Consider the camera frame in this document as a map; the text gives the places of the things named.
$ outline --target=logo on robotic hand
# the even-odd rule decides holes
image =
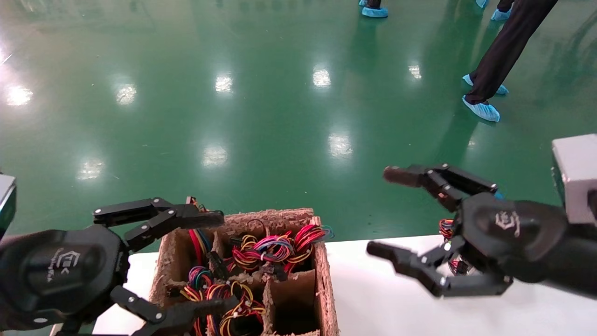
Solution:
[[[70,270],[69,267],[74,267],[79,262],[79,257],[81,256],[80,253],[75,251],[69,251],[66,253],[62,253],[64,248],[59,248],[54,253],[54,256],[50,260],[50,266],[48,266],[48,275],[46,277],[47,282],[52,282],[54,280],[54,274],[57,270],[60,270],[60,274],[69,274]]]
[[[521,220],[516,211],[512,213],[506,211],[496,213],[496,225],[502,228],[502,230],[516,228],[514,236],[518,237],[521,235]]]

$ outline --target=gray box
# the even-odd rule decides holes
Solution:
[[[553,178],[570,224],[597,225],[589,208],[589,191],[597,190],[597,134],[552,141]]]

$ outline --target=person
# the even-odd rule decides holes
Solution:
[[[558,0],[516,0],[512,15],[497,35],[477,68],[462,79],[473,88],[462,97],[464,104],[477,116],[493,122],[500,113],[487,100],[495,94],[506,94],[502,85],[522,54],[535,30]]]
[[[364,16],[387,17],[387,8],[381,7],[381,0],[359,0],[359,6],[363,6]]]
[[[477,5],[481,8],[487,6],[489,0],[476,0]],[[491,19],[494,21],[506,21],[512,12],[512,3],[514,0],[500,0],[497,4],[497,9],[493,12]]]

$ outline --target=leg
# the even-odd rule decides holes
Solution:
[[[387,8],[381,8],[381,0],[368,0],[361,14],[368,17],[387,17]]]
[[[512,17],[497,35],[479,66],[471,72],[473,89],[465,97],[471,105],[486,103],[522,54],[531,35],[558,0],[516,0]]]
[[[510,14],[512,12],[512,3],[514,0],[500,0],[500,3],[497,4],[497,9],[493,12],[491,16],[491,20],[493,21],[506,21],[510,18]]]
[[[512,3],[514,0],[500,0],[497,4],[497,10],[501,11],[502,13],[508,12],[512,8]]]

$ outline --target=gray device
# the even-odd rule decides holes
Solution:
[[[0,172],[0,239],[4,237],[17,210],[17,179]]]
[[[552,141],[553,180],[570,224],[597,225],[597,134]]]

